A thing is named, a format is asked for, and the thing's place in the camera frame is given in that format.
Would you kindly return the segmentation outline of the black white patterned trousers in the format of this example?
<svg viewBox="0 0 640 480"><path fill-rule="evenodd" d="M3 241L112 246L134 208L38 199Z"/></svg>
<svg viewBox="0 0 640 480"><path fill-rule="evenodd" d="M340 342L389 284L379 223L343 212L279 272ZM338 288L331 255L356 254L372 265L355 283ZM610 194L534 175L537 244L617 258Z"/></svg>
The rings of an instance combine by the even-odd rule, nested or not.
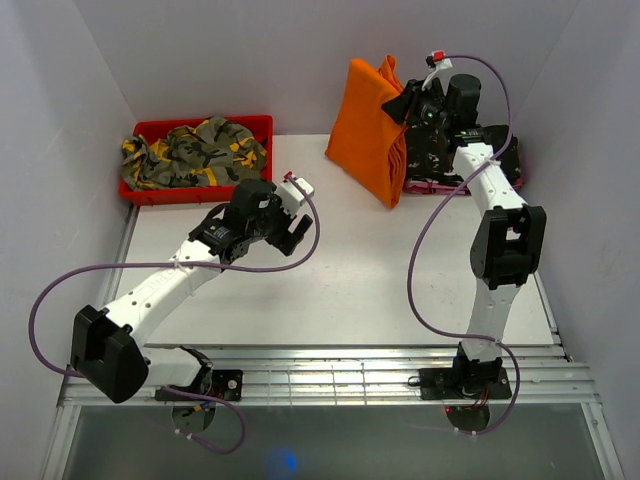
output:
<svg viewBox="0 0 640 480"><path fill-rule="evenodd" d="M405 140L407 146L405 181L443 181L446 177L460 177L453 173L452 156L448 153L445 139L434 128L428 125L413 126L405 132ZM499 161L506 178L509 180L522 178L519 140L516 136L512 137L509 147L499 156Z"/></svg>

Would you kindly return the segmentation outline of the orange trousers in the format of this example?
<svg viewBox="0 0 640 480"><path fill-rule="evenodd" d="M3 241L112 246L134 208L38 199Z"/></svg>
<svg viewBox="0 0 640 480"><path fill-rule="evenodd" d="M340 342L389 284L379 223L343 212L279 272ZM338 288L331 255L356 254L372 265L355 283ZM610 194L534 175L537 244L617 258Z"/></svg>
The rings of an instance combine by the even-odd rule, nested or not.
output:
<svg viewBox="0 0 640 480"><path fill-rule="evenodd" d="M407 169L406 128L396 124L382 105L403 91L387 55L379 68L363 59L350 61L338 116L326 157L340 166L385 207L397 206Z"/></svg>

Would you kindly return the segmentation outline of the pink trousers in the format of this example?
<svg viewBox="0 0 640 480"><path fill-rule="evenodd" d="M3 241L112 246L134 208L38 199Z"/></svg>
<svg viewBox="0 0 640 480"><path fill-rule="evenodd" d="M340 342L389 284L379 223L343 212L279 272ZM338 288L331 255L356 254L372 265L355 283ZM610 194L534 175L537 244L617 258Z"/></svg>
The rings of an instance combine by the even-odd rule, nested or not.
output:
<svg viewBox="0 0 640 480"><path fill-rule="evenodd" d="M458 176L446 177L443 181L406 180L403 184L403 191L416 195L446 195L453 192L461 183L462 179ZM462 190L461 195L468 195L470 193L469 188L476 183L483 183L487 187L491 186L497 191L517 191L523 186L524 180L522 178L517 178L516 180L509 180L508 178L497 179L481 174Z"/></svg>

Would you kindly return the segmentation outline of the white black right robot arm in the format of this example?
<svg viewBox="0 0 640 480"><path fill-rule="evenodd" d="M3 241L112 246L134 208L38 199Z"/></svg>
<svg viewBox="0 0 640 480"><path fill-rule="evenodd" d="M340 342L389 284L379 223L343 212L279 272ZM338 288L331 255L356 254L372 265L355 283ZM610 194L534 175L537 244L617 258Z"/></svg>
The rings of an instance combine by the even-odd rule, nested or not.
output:
<svg viewBox="0 0 640 480"><path fill-rule="evenodd" d="M501 340L511 306L538 268L546 213L516 192L494 157L486 129L479 126L480 80L457 74L448 86L439 80L411 80L383 104L396 123L426 124L443 135L451 166L481 214L470 249L476 294L469 326L448 368L418 372L415 386L424 400L508 399L511 388L502 366Z"/></svg>

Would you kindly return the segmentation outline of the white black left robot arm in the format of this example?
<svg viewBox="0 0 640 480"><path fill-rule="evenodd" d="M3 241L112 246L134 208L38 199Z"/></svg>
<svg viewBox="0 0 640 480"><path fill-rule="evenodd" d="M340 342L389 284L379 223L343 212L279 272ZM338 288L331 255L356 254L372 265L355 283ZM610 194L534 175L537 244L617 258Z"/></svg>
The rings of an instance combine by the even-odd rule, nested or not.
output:
<svg viewBox="0 0 640 480"><path fill-rule="evenodd" d="M74 319L71 365L116 404L146 386L170 387L190 399L214 389L214 366L203 353L179 346L150 348L161 323L201 286L233 268L264 241L290 256L317 214L301 215L314 187L288 176L282 183L244 180L229 202L211 209L167 264L125 295Z"/></svg>

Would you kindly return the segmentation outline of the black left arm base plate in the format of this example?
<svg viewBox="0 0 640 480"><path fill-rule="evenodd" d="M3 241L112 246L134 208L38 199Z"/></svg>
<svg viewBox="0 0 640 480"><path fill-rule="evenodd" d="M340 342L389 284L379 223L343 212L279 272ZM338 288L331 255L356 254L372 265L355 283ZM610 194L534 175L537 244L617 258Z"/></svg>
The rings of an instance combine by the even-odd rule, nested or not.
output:
<svg viewBox="0 0 640 480"><path fill-rule="evenodd" d="M201 395L226 401L239 401L242 397L244 372L240 369L217 369L202 367L187 380L172 380L168 387L182 395L156 389L156 401L199 400Z"/></svg>

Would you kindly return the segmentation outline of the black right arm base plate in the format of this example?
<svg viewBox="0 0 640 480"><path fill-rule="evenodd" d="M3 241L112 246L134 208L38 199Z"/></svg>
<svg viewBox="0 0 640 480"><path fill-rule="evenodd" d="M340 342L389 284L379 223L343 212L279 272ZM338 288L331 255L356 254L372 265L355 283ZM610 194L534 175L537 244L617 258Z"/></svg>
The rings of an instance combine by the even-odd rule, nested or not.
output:
<svg viewBox="0 0 640 480"><path fill-rule="evenodd" d="M490 400L512 398L506 369L496 375L473 377L450 368L424 368L418 371L418 386L422 400L476 400L489 395Z"/></svg>

